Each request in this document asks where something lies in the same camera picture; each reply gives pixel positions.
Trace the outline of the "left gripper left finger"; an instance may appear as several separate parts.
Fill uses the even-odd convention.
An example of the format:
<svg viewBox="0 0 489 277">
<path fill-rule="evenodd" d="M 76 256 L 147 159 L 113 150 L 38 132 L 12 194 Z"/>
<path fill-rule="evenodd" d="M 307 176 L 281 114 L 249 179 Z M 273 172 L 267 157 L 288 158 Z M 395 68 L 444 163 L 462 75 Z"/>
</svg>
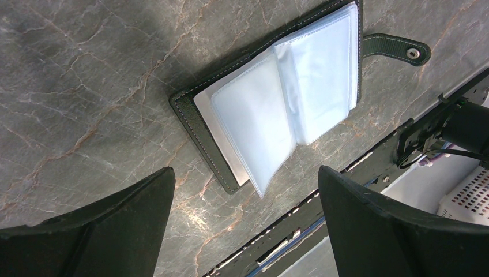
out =
<svg viewBox="0 0 489 277">
<path fill-rule="evenodd" d="M 1 230 L 2 276 L 152 276 L 175 190 L 164 167 L 35 226 Z"/>
</svg>

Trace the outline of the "black card holder wallet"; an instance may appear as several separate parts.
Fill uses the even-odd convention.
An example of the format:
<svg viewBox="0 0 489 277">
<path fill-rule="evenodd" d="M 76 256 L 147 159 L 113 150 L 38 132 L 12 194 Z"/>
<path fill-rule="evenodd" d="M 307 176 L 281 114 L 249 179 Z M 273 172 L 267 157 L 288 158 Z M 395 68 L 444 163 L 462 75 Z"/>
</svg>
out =
<svg viewBox="0 0 489 277">
<path fill-rule="evenodd" d="M 361 1 L 326 1 L 169 103 L 223 189 L 234 194 L 251 183 L 263 197 L 297 146 L 313 143 L 356 107 L 362 60 L 373 55 L 423 66 L 431 49 L 365 35 Z"/>
</svg>

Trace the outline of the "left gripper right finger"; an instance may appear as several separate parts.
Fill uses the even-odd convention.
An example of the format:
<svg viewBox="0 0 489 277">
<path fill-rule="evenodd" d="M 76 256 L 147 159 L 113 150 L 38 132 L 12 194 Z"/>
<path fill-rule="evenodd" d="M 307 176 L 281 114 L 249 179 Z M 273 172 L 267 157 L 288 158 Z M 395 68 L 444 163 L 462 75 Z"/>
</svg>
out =
<svg viewBox="0 0 489 277">
<path fill-rule="evenodd" d="M 488 227 L 410 207 L 321 166 L 318 189 L 340 276 L 487 276 Z"/>
</svg>

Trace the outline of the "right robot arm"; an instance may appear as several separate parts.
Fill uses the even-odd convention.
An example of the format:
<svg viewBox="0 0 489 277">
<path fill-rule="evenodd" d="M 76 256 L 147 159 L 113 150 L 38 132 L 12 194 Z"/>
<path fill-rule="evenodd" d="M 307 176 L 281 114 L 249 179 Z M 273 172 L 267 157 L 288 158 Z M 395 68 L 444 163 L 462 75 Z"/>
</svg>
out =
<svg viewBox="0 0 489 277">
<path fill-rule="evenodd" d="M 441 137 L 465 150 L 488 155 L 488 108 L 467 101 L 458 103 Z"/>
</svg>

